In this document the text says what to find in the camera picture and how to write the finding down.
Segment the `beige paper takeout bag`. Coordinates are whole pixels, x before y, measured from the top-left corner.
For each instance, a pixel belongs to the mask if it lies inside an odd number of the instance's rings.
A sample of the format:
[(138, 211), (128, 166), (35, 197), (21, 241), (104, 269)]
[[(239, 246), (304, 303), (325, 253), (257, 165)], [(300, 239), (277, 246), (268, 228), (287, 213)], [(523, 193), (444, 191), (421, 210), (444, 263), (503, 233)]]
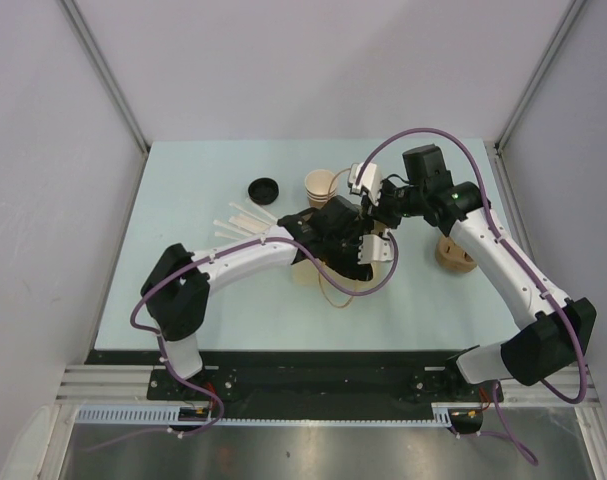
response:
[[(337, 191), (339, 186), (339, 178), (343, 174), (348, 174), (349, 168), (340, 170), (335, 174), (337, 180)], [(324, 271), (341, 287), (350, 291), (362, 291), (369, 288), (373, 288), (380, 281), (380, 272), (378, 271), (378, 265), (373, 266), (374, 277), (370, 281), (358, 281), (345, 278), (333, 270), (327, 265), (323, 265)], [(300, 263), (297, 263), (292, 267), (292, 280), (298, 286), (303, 287), (314, 287), (317, 288), (324, 300), (335, 309), (348, 308), (355, 297), (351, 295), (345, 295), (339, 291), (334, 285), (328, 282), (324, 276), (315, 268), (309, 259), (306, 259)]]

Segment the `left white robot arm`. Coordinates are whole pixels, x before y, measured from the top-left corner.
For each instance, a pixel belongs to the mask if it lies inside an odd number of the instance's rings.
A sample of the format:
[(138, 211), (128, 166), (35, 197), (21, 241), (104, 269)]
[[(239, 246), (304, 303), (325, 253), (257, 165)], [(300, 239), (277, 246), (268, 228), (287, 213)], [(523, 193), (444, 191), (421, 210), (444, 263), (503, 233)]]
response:
[(167, 247), (140, 294), (155, 322), (152, 329), (160, 339), (162, 357), (173, 370), (170, 389), (185, 400), (203, 390), (197, 331), (212, 294), (263, 270), (304, 260), (367, 282), (373, 269), (360, 262), (359, 250), (374, 226), (358, 206), (338, 196), (320, 209), (283, 216), (266, 231), (209, 253), (189, 252), (180, 243)]

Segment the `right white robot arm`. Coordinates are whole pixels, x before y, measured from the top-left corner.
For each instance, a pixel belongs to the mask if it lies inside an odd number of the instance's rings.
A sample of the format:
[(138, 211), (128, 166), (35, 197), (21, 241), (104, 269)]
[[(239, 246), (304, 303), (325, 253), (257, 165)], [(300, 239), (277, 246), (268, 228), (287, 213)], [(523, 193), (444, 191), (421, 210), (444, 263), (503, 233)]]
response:
[(441, 149), (425, 145), (406, 151), (409, 183), (396, 187), (373, 163), (352, 166), (352, 193), (366, 213), (394, 229), (407, 217), (421, 217), (476, 262), (498, 291), (519, 331), (509, 340), (459, 354), (457, 368), (444, 376), (446, 393), (467, 401), (481, 383), (512, 378), (531, 386), (576, 361), (587, 350), (597, 317), (586, 298), (573, 300), (545, 279), (502, 227), (480, 188), (455, 184)]

